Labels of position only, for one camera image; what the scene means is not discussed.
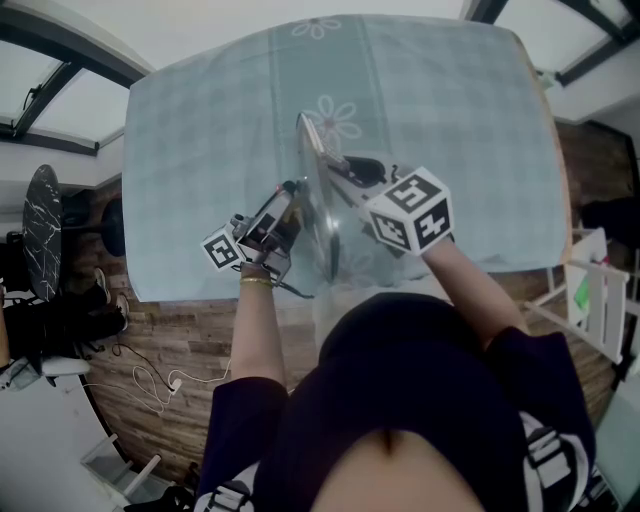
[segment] black and white cube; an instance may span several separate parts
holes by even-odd
[[[233,226],[226,224],[205,238],[201,244],[214,268],[221,272],[246,260],[233,239]]]
[[[378,240],[416,255],[453,231],[449,189],[424,167],[367,201],[364,209]]]

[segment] green item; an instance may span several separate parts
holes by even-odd
[[[589,282],[585,277],[576,290],[573,300],[583,312],[589,310]]]

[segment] wood paneling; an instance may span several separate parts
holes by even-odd
[[[589,126],[558,125],[567,165],[573,222],[579,209],[594,199],[611,199],[629,195],[630,165],[624,141]],[[121,194],[116,182],[92,193],[91,218],[100,220],[109,199]],[[614,263],[627,266],[630,256],[624,248],[612,247]],[[147,357],[166,377],[174,368],[201,379],[220,378],[229,361],[235,300],[206,302],[140,303],[136,300],[127,275],[125,258],[110,256],[98,235],[83,235],[73,259],[75,280],[70,285],[82,288],[91,282],[94,266],[100,266],[111,287],[112,302],[118,293],[130,301],[129,328],[118,339]],[[556,279],[562,270],[555,269]],[[500,274],[496,279],[521,304],[546,290],[544,270]],[[554,308],[566,307],[560,301]],[[289,385],[294,387],[316,364],[310,304],[294,303],[278,311]],[[532,332],[553,331],[545,320],[527,315]],[[114,340],[106,340],[107,350],[94,355],[90,383],[120,386],[158,407],[134,384],[131,375],[136,365],[147,365],[135,354],[122,349],[116,357],[110,350]],[[569,347],[583,386],[589,414],[597,422],[610,398],[614,374],[607,359],[588,345],[569,338]],[[149,378],[138,372],[139,381],[151,390]],[[162,415],[142,407],[125,393],[115,389],[92,387],[96,403],[111,429],[118,434],[123,449],[137,463],[146,464],[155,454],[162,457],[157,473],[181,481],[192,461],[201,463],[211,410],[212,391],[216,383],[183,379],[179,393],[171,399]],[[168,391],[158,382],[163,400]]]

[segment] navy shirt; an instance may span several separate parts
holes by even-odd
[[[486,353],[478,347],[442,301],[373,297],[338,323],[318,367],[291,396],[264,378],[216,388],[198,494],[260,461],[255,509],[308,511],[349,447],[372,431],[396,429],[431,443],[486,510],[527,510],[535,507],[523,464],[542,467],[553,446],[537,460],[530,445],[552,430],[579,445],[578,455],[567,451],[570,478],[542,477],[540,493],[554,504],[545,502],[545,510],[566,510],[586,483],[578,480],[593,464],[595,440],[564,336],[509,328]],[[540,427],[536,433],[525,431],[521,413]],[[558,464],[550,466],[557,473]]]

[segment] checkered tablecloth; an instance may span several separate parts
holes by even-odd
[[[260,32],[153,73],[131,89],[123,202],[138,297],[235,297],[199,244],[253,214],[299,173],[305,111],[344,153],[382,151],[424,166],[451,190],[455,239],[491,271],[548,267],[566,238],[566,184],[554,127],[522,48],[493,26],[396,16],[336,16]],[[392,285],[425,275],[341,219],[338,280]],[[322,286],[300,241],[287,281]]]

